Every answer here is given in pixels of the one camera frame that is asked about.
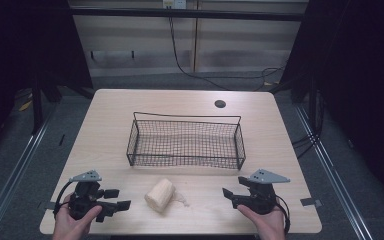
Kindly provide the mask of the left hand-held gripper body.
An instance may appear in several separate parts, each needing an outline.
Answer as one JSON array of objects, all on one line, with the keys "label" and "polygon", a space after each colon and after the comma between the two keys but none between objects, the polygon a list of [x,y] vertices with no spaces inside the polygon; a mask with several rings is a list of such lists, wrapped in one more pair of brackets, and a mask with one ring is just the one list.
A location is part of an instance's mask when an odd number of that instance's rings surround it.
[{"label": "left hand-held gripper body", "polygon": [[70,183],[76,182],[74,195],[70,197],[68,207],[70,216],[75,220],[82,219],[93,207],[100,206],[101,212],[96,217],[97,222],[103,222],[111,216],[107,203],[98,202],[104,191],[100,189],[99,181],[102,178],[96,170],[90,170],[69,179]]}]

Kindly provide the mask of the cream gauze roll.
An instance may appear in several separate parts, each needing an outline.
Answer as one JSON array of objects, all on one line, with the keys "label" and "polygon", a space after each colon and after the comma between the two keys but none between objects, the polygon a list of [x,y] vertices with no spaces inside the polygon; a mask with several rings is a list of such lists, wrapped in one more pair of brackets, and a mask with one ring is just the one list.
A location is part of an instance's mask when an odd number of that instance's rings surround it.
[{"label": "cream gauze roll", "polygon": [[170,202],[177,201],[185,207],[189,206],[186,198],[176,190],[174,184],[167,178],[161,179],[144,196],[147,205],[158,213],[163,213]]}]

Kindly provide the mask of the person's left hand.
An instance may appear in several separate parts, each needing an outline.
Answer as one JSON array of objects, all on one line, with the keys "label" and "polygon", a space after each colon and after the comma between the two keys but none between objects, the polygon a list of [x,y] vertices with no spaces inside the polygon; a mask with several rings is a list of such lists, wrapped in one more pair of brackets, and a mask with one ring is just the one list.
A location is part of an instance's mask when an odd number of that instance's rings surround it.
[{"label": "person's left hand", "polygon": [[94,206],[83,218],[75,220],[70,216],[68,206],[62,206],[55,217],[52,240],[82,240],[88,235],[92,221],[101,211],[101,206]]}]

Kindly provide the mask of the black metal stand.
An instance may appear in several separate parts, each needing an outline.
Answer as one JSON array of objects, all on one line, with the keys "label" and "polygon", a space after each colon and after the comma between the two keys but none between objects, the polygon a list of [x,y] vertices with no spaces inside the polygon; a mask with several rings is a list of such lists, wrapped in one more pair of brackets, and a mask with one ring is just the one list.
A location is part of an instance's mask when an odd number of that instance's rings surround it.
[{"label": "black metal stand", "polygon": [[41,88],[40,88],[40,82],[37,78],[34,78],[32,82],[32,103],[33,103],[32,134],[36,134],[43,124]]}]

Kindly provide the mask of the metal floor rail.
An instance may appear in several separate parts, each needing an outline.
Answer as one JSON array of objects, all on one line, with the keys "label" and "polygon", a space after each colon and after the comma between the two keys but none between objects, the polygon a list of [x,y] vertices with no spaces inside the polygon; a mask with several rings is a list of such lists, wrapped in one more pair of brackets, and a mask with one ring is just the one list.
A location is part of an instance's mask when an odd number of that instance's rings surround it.
[{"label": "metal floor rail", "polygon": [[18,158],[17,164],[9,174],[5,185],[0,190],[0,221],[9,206],[15,192],[15,188],[19,185],[20,179],[23,177],[31,159],[33,158],[33,155],[36,152],[36,149],[41,143],[43,136],[47,131],[49,121],[52,119],[54,113],[55,107],[49,110],[49,113],[46,115],[43,123],[39,126],[36,132],[29,137],[29,141]]},{"label": "metal floor rail", "polygon": [[306,131],[307,137],[310,139],[311,146],[314,149],[329,181],[331,182],[334,192],[338,197],[339,202],[345,211],[345,214],[358,239],[374,240],[366,221],[344,185],[344,182],[340,177],[339,172],[336,170],[336,167],[333,164],[323,142],[316,136],[316,133],[310,127],[309,116],[306,113],[305,108],[301,104],[298,104],[295,109],[301,124]]}]

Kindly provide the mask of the white wall socket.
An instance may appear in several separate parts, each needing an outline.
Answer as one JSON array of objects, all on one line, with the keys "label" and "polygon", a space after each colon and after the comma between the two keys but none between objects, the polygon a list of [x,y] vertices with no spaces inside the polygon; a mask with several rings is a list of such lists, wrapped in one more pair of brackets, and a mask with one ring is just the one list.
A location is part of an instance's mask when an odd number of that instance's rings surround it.
[{"label": "white wall socket", "polygon": [[179,9],[185,10],[187,8],[187,0],[162,0],[164,9]]}]

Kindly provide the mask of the person's right hand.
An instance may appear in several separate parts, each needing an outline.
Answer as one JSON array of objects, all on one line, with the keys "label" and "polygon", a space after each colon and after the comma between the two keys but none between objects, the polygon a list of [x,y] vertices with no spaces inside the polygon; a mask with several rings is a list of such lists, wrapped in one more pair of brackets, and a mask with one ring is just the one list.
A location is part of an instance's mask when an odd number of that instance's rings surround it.
[{"label": "person's right hand", "polygon": [[286,240],[284,215],[278,207],[265,215],[257,214],[245,205],[238,205],[237,210],[255,225],[261,240]]}]

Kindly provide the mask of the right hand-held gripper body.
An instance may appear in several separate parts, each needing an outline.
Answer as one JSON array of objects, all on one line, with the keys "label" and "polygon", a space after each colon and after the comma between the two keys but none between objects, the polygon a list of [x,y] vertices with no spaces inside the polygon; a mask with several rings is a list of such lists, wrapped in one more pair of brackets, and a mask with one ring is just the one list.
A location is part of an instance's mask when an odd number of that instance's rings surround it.
[{"label": "right hand-held gripper body", "polygon": [[234,209],[238,205],[245,205],[255,213],[265,215],[278,207],[284,215],[290,214],[286,202],[275,193],[273,187],[274,183],[288,183],[289,178],[264,169],[259,169],[245,178],[251,182],[250,187],[246,186],[250,195],[234,194],[234,202],[232,202]]}]

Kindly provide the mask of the black curtain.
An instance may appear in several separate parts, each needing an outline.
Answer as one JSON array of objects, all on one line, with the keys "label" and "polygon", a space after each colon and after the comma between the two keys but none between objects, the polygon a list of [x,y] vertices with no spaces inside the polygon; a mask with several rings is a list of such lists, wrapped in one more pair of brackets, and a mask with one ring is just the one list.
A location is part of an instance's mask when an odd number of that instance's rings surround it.
[{"label": "black curtain", "polygon": [[317,88],[384,185],[384,0],[309,0],[281,83]]},{"label": "black curtain", "polygon": [[60,86],[92,98],[92,81],[68,0],[0,0],[0,128],[16,92],[37,78],[41,97]]}]

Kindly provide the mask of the black horizontal bar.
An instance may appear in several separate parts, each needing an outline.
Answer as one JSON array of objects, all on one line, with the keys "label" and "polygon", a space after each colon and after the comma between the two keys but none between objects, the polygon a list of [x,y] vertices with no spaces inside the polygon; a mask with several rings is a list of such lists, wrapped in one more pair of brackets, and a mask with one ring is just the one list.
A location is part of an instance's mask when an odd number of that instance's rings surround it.
[{"label": "black horizontal bar", "polygon": [[72,15],[84,16],[123,16],[123,17],[171,17],[171,18],[202,18],[202,19],[229,19],[229,20],[264,20],[264,21],[292,21],[301,22],[304,14],[294,13],[267,13],[267,12],[239,12],[215,10],[188,10],[188,9],[145,9],[145,8],[70,8]]}]

